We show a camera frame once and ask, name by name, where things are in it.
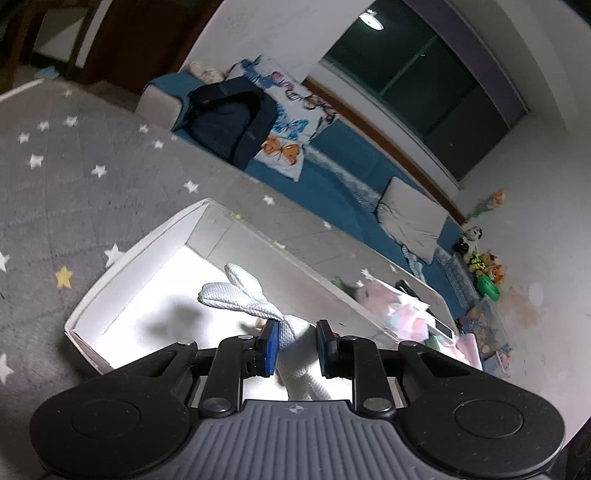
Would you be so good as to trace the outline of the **white plush rabbit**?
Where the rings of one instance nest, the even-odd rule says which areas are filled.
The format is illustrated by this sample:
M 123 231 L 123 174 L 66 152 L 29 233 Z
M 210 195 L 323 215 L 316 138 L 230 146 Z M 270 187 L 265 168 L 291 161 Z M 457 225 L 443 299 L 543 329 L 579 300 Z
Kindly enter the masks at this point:
M 318 360 L 317 331 L 307 320 L 286 315 L 263 293 L 259 280 L 242 267 L 224 266 L 225 282 L 206 283 L 198 301 L 205 306 L 248 314 L 262 330 L 267 321 L 276 322 L 276 364 L 274 377 L 290 401 L 349 400 L 353 396 L 348 379 L 327 379 Z

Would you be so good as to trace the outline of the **pink plastic bag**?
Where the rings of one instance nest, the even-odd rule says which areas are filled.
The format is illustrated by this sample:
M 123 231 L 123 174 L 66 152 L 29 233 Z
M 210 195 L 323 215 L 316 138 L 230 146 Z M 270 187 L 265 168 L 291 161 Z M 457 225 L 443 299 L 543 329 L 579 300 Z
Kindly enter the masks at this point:
M 400 341 L 425 342 L 435 325 L 427 303 L 379 280 L 359 287 L 353 297 Z

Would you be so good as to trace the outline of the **white grey cardboard box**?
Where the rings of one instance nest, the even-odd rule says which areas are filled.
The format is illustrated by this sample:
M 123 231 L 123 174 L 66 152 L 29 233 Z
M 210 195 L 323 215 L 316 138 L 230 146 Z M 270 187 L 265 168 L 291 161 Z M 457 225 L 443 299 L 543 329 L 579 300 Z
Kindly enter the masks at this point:
M 252 316 L 197 300 L 204 284 L 225 281 L 228 263 L 255 276 L 283 313 L 328 320 L 335 333 L 369 338 L 380 348 L 397 346 L 359 303 L 209 199 L 175 214 L 116 260 L 76 306 L 64 333 L 100 374 L 172 343 L 207 349 L 252 333 Z

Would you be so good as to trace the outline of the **clear plastic toy bin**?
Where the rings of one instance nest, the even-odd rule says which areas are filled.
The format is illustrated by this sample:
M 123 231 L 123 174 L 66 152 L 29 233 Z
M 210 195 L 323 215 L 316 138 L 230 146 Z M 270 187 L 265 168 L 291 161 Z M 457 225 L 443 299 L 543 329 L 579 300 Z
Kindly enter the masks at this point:
M 483 297 L 456 323 L 461 333 L 475 336 L 484 371 L 498 378 L 509 379 L 511 341 L 495 309 L 495 302 L 488 296 Z

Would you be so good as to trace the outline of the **pink white wipes pack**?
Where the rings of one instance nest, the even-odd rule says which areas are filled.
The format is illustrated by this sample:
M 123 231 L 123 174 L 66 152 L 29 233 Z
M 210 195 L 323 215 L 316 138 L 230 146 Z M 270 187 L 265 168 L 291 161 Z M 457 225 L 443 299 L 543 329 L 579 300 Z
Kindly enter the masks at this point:
M 476 336 L 473 333 L 461 335 L 453 342 L 440 335 L 431 335 L 426 345 L 477 370 L 483 370 Z

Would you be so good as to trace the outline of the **grey cushion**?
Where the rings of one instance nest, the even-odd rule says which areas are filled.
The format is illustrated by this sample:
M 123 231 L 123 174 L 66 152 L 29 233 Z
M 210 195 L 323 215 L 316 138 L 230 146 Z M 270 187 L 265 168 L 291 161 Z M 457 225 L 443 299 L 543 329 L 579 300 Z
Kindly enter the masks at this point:
M 431 264 L 448 212 L 398 177 L 393 177 L 377 206 L 386 234 Z

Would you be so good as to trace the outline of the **panda plush toy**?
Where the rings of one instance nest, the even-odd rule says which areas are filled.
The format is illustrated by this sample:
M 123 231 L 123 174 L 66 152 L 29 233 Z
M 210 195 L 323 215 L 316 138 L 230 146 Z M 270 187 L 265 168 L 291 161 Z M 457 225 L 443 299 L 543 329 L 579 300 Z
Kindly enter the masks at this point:
M 478 250 L 478 241 L 482 238 L 483 230 L 474 226 L 463 232 L 460 239 L 453 245 L 453 250 L 462 256 L 473 255 Z

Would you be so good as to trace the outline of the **blue sofa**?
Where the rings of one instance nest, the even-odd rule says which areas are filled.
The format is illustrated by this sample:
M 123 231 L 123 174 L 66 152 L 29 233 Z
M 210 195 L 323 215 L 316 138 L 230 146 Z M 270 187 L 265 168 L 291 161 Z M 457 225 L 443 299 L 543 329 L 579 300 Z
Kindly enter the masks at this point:
M 173 102 L 178 110 L 168 122 L 171 131 L 197 146 L 200 145 L 177 132 L 176 127 L 188 108 L 188 93 L 204 85 L 209 84 L 181 71 L 153 79 L 144 89 Z M 461 288 L 471 286 L 473 281 L 463 260 L 453 251 L 462 235 L 457 222 L 448 213 L 431 264 L 389 237 L 376 211 L 393 177 L 433 199 L 389 157 L 339 118 L 304 146 L 304 167 L 297 182 L 254 158 L 243 171 L 407 269 L 444 298 L 453 318 L 464 316 L 472 308 L 473 300 Z

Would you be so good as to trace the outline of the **grey star pattern tablecloth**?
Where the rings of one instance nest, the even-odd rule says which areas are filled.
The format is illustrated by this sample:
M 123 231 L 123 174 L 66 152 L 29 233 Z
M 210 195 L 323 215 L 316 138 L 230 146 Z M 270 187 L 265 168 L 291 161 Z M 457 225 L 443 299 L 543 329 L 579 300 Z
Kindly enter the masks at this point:
M 389 261 L 328 215 L 169 131 L 61 82 L 1 104 L 1 475 L 36 479 L 28 438 L 35 408 L 76 385 L 85 363 L 63 327 L 104 273 L 183 208 L 211 198 L 327 279 L 363 270 L 393 281 Z

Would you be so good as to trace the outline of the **dark blue backpack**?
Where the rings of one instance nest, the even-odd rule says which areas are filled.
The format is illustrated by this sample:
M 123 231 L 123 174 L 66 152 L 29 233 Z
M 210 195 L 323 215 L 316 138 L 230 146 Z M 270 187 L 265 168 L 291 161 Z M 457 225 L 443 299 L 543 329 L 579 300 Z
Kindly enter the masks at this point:
M 188 108 L 176 131 L 240 170 L 263 147 L 279 108 L 245 77 L 201 86 L 188 93 Z

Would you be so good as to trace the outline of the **butterfly print pillow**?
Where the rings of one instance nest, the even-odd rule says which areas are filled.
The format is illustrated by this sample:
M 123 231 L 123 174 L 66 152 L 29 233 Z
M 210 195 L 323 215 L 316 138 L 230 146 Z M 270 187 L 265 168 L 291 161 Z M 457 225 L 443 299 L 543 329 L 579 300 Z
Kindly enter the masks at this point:
M 297 182 L 304 167 L 304 146 L 338 119 L 338 112 L 283 69 L 260 55 L 233 65 L 226 78 L 245 77 L 276 102 L 277 118 L 254 159 Z

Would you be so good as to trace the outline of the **dark window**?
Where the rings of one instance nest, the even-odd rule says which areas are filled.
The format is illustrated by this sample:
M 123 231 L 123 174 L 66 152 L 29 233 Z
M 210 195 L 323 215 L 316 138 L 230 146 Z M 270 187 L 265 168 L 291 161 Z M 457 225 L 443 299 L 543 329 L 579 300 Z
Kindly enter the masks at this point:
M 375 1 L 325 61 L 400 120 L 456 181 L 527 112 L 448 1 Z

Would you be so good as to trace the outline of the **dark wooden door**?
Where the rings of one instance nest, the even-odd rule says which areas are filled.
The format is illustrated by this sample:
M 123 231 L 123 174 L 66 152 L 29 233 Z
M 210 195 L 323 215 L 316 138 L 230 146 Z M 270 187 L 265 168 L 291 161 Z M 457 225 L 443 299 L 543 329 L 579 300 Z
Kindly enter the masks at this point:
M 215 0 L 113 1 L 79 82 L 107 82 L 139 94 L 148 81 L 179 70 L 221 5 Z

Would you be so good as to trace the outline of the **orange flower wall decoration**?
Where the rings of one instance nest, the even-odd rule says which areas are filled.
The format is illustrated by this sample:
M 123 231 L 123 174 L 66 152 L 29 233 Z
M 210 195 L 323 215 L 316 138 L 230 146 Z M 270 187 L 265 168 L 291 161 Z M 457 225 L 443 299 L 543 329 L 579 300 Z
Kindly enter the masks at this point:
M 505 189 L 496 190 L 491 195 L 489 195 L 487 198 L 481 199 L 477 202 L 475 207 L 467 215 L 467 221 L 472 220 L 472 219 L 476 219 L 484 213 L 494 211 L 494 210 L 500 208 L 504 204 L 505 199 L 506 199 L 506 190 Z

